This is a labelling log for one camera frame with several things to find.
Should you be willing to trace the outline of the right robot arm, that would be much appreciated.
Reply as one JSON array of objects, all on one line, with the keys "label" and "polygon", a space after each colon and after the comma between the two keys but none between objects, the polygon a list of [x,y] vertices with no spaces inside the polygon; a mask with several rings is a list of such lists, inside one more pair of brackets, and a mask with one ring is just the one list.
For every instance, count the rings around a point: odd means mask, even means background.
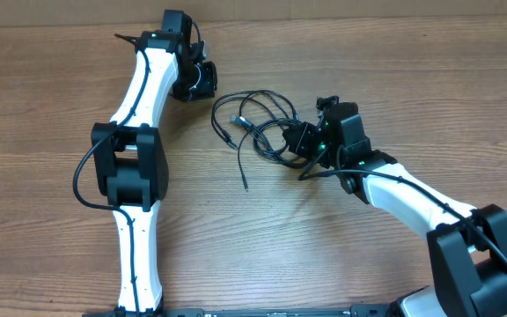
[{"label": "right robot arm", "polygon": [[507,211],[476,208],[419,181],[394,157],[371,147],[358,106],[319,98],[319,121],[284,130],[289,150],[320,165],[300,180],[337,177],[343,190],[381,209],[424,239],[431,286],[390,304],[352,306],[351,316],[505,316],[507,314]]}]

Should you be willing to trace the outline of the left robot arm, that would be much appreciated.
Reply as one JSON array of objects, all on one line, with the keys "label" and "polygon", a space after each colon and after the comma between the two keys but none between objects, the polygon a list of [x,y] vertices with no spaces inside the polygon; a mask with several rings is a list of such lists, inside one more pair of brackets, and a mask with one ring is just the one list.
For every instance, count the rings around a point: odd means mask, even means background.
[{"label": "left robot arm", "polygon": [[158,30],[127,37],[136,52],[134,75],[110,121],[92,128],[89,155],[119,237],[121,290],[113,316],[162,313],[157,221],[169,170],[160,118],[167,98],[211,99],[217,89],[205,41],[191,41],[197,30],[184,11],[167,10]]}]

